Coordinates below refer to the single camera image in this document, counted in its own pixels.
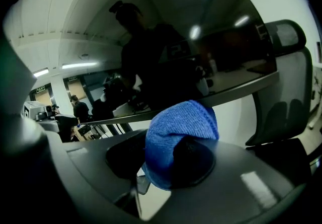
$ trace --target blue microfiber towel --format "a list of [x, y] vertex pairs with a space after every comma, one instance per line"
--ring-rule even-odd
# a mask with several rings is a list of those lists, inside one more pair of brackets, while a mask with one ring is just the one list
[[146, 134], [142, 168], [156, 187], [165, 190], [171, 187], [173, 151], [185, 136], [218, 140], [213, 109], [190, 100], [167, 108], [153, 118]]

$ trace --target black chair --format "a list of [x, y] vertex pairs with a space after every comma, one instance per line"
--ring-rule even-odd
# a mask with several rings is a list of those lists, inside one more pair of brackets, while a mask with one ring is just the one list
[[304, 47], [305, 35], [296, 23], [283, 20], [266, 26], [273, 42], [280, 80], [253, 94], [257, 127], [246, 145], [252, 146], [247, 150], [297, 186], [311, 176], [302, 143], [290, 138], [301, 134], [308, 122], [312, 59]]

